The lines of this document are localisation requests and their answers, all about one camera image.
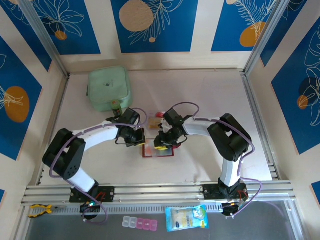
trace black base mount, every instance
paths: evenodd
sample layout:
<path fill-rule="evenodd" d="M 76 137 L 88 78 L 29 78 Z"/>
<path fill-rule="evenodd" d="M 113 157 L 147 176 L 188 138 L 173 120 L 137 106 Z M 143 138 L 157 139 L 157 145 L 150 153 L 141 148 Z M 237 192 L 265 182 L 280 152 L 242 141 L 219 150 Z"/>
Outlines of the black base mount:
<path fill-rule="evenodd" d="M 240 199 L 239 191 L 247 192 L 247 185 L 239 181 L 231 187 L 226 186 L 220 178 L 217 184 L 204 184 L 202 193 L 205 200 L 232 200 Z"/>
<path fill-rule="evenodd" d="M 111 203 L 114 201 L 115 187 L 114 186 L 99 186 L 97 182 L 88 192 L 90 196 L 101 203 Z M 79 192 L 75 188 L 71 188 L 70 203 L 87 203 L 91 202 L 91 199 Z"/>

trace red wire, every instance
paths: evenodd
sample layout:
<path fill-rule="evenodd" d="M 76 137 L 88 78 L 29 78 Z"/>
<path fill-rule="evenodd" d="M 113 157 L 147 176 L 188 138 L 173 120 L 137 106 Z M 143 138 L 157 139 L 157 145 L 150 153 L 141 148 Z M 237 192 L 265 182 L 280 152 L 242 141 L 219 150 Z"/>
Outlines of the red wire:
<path fill-rule="evenodd" d="M 238 190 L 238 194 L 240 195 L 240 200 L 239 200 L 239 201 L 241 201 L 242 197 L 241 197 L 241 192 L 240 192 L 240 190 Z"/>
<path fill-rule="evenodd" d="M 241 193 L 244 193 L 244 195 L 248 198 L 249 196 L 248 196 L 248 194 L 245 192 L 245 191 L 243 191 L 243 190 L 238 190 L 238 193 L 239 192 L 241 192 Z"/>
<path fill-rule="evenodd" d="M 105 192 L 99 192 L 99 194 L 95 197 L 95 199 L 96 200 L 98 200 L 98 197 L 100 197 L 102 195 L 102 197 L 101 197 L 101 201 L 100 202 L 102 202 L 103 201 L 103 199 L 105 199 L 105 196 L 106 196 L 106 193 Z"/>

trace beige circle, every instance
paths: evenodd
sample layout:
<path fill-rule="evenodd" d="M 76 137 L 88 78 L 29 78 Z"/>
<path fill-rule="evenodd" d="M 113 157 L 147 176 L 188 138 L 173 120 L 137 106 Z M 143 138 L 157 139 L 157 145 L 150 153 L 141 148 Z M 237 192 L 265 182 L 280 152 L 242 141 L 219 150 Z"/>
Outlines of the beige circle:
<path fill-rule="evenodd" d="M 153 44 L 155 41 L 156 41 L 156 39 L 155 39 L 154 37 L 150 37 L 150 38 L 149 38 L 149 42 L 150 42 L 150 43 Z"/>
<path fill-rule="evenodd" d="M 146 30 L 154 22 L 151 8 L 141 0 L 126 2 L 119 12 L 120 22 L 131 32 Z"/>
<path fill-rule="evenodd" d="M 15 4 L 15 5 L 18 5 L 19 3 L 18 3 L 18 0 L 8 0 L 9 2 L 11 2 L 11 3 L 13 3 L 13 4 Z"/>
<path fill-rule="evenodd" d="M 235 4 L 238 0 L 226 0 L 226 3 L 229 5 Z"/>

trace yellow clamp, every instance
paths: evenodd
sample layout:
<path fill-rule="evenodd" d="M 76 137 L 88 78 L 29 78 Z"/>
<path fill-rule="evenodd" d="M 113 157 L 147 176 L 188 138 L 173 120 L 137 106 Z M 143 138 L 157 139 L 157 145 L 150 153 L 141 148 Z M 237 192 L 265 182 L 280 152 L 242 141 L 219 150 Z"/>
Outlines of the yellow clamp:
<path fill-rule="evenodd" d="M 31 218 L 31 219 L 35 219 L 35 218 L 38 218 L 44 214 L 52 214 L 52 205 L 42 205 L 42 204 L 35 204 L 35 205 L 32 205 L 30 206 L 31 209 L 35 209 L 35 208 L 43 208 L 44 210 L 38 214 L 29 214 L 28 217 Z"/>
<path fill-rule="evenodd" d="M 155 149 L 157 149 L 157 150 L 167 150 L 168 148 L 166 146 L 156 146 Z"/>

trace white table surface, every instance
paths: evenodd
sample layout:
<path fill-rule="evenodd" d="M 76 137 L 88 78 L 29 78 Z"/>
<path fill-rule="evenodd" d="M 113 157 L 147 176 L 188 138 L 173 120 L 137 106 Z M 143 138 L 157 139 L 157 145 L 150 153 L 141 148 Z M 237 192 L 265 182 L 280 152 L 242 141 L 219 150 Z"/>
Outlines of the white table surface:
<path fill-rule="evenodd" d="M 179 102 L 200 106 L 198 117 L 215 118 L 232 114 L 250 134 L 256 151 L 243 163 L 241 175 L 261 181 L 272 180 L 258 130 L 251 112 L 241 75 L 237 71 L 168 70 L 130 71 L 133 104 L 145 111 L 166 111 Z M 112 117 L 112 112 L 97 112 L 86 96 L 88 75 L 70 77 L 54 130 L 85 129 Z M 182 115 L 195 111 L 192 105 L 176 107 Z M 154 138 L 157 131 L 146 131 Z M 100 184 L 166 184 L 216 182 L 223 159 L 213 141 L 205 136 L 190 136 L 174 157 L 142 158 L 141 147 L 103 142 L 84 153 L 81 167 Z M 45 166 L 42 185 L 64 185 L 52 179 Z"/>

